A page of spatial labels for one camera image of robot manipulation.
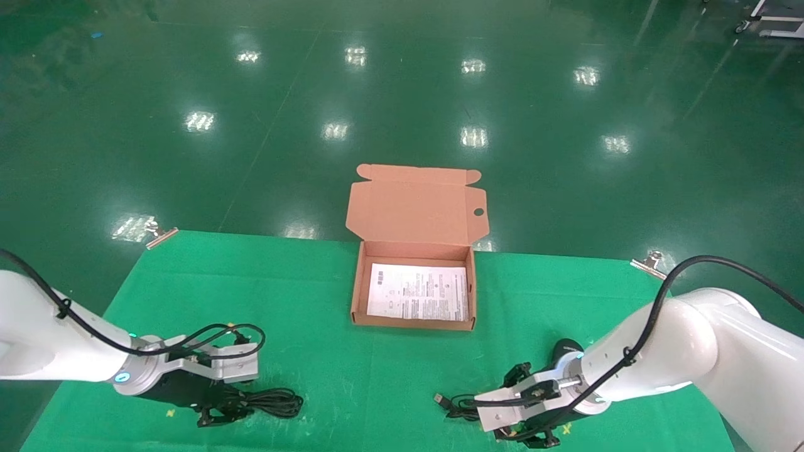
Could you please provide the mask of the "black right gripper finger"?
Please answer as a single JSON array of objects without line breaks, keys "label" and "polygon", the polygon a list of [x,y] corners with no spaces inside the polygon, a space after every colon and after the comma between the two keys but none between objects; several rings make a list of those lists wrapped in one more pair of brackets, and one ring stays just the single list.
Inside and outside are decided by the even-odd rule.
[{"label": "black right gripper finger", "polygon": [[553,429],[526,429],[521,432],[511,428],[495,429],[497,441],[520,443],[528,449],[551,449],[561,444],[560,438],[555,437]]},{"label": "black right gripper finger", "polygon": [[513,367],[511,367],[511,370],[506,372],[506,375],[503,378],[502,386],[503,388],[512,388],[516,384],[525,380],[525,378],[529,377],[529,375],[531,374],[532,372],[530,362],[518,363]]}]

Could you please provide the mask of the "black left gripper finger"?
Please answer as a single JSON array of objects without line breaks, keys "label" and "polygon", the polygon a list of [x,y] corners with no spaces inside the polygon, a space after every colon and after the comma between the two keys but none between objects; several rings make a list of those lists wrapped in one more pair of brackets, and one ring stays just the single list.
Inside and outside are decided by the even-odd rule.
[{"label": "black left gripper finger", "polygon": [[234,418],[230,414],[216,414],[215,409],[210,407],[199,408],[197,412],[199,414],[198,428],[217,427],[234,422]]}]

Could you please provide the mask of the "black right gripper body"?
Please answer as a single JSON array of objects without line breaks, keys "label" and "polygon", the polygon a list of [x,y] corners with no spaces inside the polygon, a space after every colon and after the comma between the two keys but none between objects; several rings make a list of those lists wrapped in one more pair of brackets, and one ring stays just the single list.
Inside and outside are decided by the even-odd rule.
[{"label": "black right gripper body", "polygon": [[569,410],[565,406],[545,410],[526,421],[526,431],[536,435],[545,431],[552,432],[560,424],[573,421],[576,417],[575,409]]}]

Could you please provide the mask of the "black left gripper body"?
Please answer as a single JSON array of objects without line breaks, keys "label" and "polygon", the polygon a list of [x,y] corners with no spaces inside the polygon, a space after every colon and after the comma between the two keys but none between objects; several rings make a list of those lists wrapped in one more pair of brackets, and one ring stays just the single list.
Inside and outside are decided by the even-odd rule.
[{"label": "black left gripper body", "polygon": [[161,375],[149,389],[137,397],[195,410],[242,410],[242,404],[234,397],[235,392],[224,381],[177,370]]}]

